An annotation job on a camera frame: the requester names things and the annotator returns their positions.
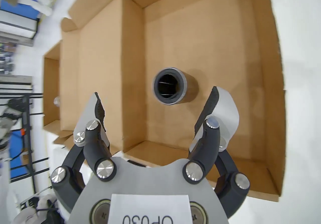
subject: silver screw cap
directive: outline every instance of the silver screw cap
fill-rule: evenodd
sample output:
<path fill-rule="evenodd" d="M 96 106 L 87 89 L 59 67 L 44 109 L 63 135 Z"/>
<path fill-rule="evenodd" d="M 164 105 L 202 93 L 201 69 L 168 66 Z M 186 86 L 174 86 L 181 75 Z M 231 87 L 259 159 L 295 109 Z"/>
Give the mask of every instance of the silver screw cap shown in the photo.
<path fill-rule="evenodd" d="M 246 189 L 248 189 L 250 187 L 250 181 L 242 173 L 238 173 L 235 176 L 235 183 L 239 188 L 244 189 L 244 190 L 246 190 Z"/>
<path fill-rule="evenodd" d="M 213 128 L 213 129 L 217 129 L 220 126 L 219 122 L 213 116 L 211 116 L 210 118 L 208 118 L 206 120 L 206 124 L 208 127 Z"/>
<path fill-rule="evenodd" d="M 78 132 L 73 139 L 76 143 L 83 142 L 85 140 L 85 132 L 84 131 Z"/>
<path fill-rule="evenodd" d="M 98 121 L 96 120 L 91 120 L 86 124 L 86 129 L 87 130 L 94 130 L 98 126 Z"/>
<path fill-rule="evenodd" d="M 108 178 L 112 172 L 114 171 L 114 164 L 111 160 L 104 160 L 102 161 L 96 170 L 97 176 L 101 179 Z"/>
<path fill-rule="evenodd" d="M 191 162 L 187 164 L 185 171 L 186 171 L 187 177 L 192 181 L 197 182 L 201 180 L 203 177 L 202 168 L 195 162 Z"/>
<path fill-rule="evenodd" d="M 55 169 L 51 175 L 51 181 L 55 184 L 60 183 L 66 176 L 66 170 L 63 167 Z"/>

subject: metal shelving rack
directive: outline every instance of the metal shelving rack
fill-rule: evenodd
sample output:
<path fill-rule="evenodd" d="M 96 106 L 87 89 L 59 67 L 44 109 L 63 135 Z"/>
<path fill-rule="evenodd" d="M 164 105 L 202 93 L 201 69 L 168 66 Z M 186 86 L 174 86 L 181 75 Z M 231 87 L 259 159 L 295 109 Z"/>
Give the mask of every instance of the metal shelving rack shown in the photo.
<path fill-rule="evenodd" d="M 48 160 L 47 158 L 40 159 L 33 161 L 32 160 L 32 146 L 31 146 L 31 130 L 32 126 L 30 123 L 30 116 L 32 115 L 43 115 L 43 113 L 30 113 L 30 105 L 31 105 L 31 100 L 32 99 L 42 99 L 43 94 L 42 93 L 33 93 L 32 92 L 32 84 L 31 82 L 17 82 L 17 79 L 14 78 L 6 78 L 6 81 L 3 81 L 3 77 L 0 78 L 0 85 L 24 85 L 24 86 L 30 86 L 31 88 L 11 88 L 11 87 L 0 87 L 0 90 L 10 90 L 10 91 L 19 91 L 15 93 L 9 93 L 9 92 L 0 92 L 0 99 L 13 99 L 13 98 L 22 98 L 23 102 L 25 103 L 26 111 L 23 113 L 22 117 L 22 127 L 21 129 L 16 129 L 12 131 L 20 131 L 23 130 L 23 136 L 22 136 L 22 144 L 23 144 L 23 149 L 27 149 L 28 152 L 28 164 L 20 165 L 17 167 L 11 168 L 11 170 L 18 169 L 25 167 L 28 171 L 28 173 L 20 175 L 18 177 L 11 178 L 11 182 L 16 182 L 22 179 L 26 179 L 31 177 L 32 178 L 32 187 L 33 187 L 33 193 L 37 193 L 37 188 L 35 184 L 35 175 L 49 171 L 49 168 L 40 170 L 40 171 L 35 171 L 33 168 L 33 165 L 42 161 Z"/>

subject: blue panel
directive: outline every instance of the blue panel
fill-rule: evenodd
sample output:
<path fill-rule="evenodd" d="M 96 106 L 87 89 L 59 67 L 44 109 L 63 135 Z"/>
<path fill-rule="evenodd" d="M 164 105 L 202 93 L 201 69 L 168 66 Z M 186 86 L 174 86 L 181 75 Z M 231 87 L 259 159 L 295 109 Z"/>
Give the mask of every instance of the blue panel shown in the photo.
<path fill-rule="evenodd" d="M 22 150 L 22 139 L 21 139 L 21 132 L 15 131 L 11 133 L 10 137 L 10 157 L 13 158 L 14 156 L 18 155 Z M 20 157 L 10 161 L 10 168 L 20 166 L 21 159 Z M 27 169 L 25 167 L 14 169 L 11 171 L 11 178 L 20 176 L 22 174 L 27 173 Z"/>
<path fill-rule="evenodd" d="M 17 6 L 13 7 L 10 5 L 7 1 L 1 0 L 1 7 L 0 9 L 9 11 L 33 20 L 37 19 L 37 16 L 39 14 L 39 11 L 33 9 L 31 6 L 18 4 Z"/>

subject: open cardboard box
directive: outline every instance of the open cardboard box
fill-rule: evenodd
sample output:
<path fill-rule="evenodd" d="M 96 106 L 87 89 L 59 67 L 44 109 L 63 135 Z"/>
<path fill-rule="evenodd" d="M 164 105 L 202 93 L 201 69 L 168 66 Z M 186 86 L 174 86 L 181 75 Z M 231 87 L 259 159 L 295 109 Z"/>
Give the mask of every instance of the open cardboard box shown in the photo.
<path fill-rule="evenodd" d="M 57 89 L 44 89 L 44 104 L 49 99 L 48 109 L 55 111 L 44 124 L 59 127 L 58 109 L 52 109 L 58 91 L 58 133 L 64 135 L 98 92 L 113 148 L 145 165 L 166 165 L 188 156 L 194 124 L 212 87 L 219 86 L 239 111 L 228 152 L 250 179 L 249 195 L 278 201 L 285 103 L 270 0 L 76 0 L 69 15 L 61 22 L 60 79 L 46 71 L 48 59 L 59 68 L 50 53 L 55 51 L 45 58 L 44 85 L 49 77 Z M 154 98 L 152 80 L 165 67 L 196 78 L 194 101 L 166 106 Z M 215 186 L 218 176 L 213 168 L 207 179 Z"/>

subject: cable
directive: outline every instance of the cable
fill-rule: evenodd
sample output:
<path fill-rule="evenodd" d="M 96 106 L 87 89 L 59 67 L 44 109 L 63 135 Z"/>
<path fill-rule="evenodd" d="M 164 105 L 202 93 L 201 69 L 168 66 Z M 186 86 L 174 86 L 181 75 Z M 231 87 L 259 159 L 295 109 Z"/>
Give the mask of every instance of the cable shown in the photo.
<path fill-rule="evenodd" d="M 12 160 L 16 159 L 17 157 L 19 157 L 22 153 L 23 153 L 23 151 L 21 151 L 18 155 L 14 156 L 13 158 L 10 158 L 8 160 L 12 161 Z"/>

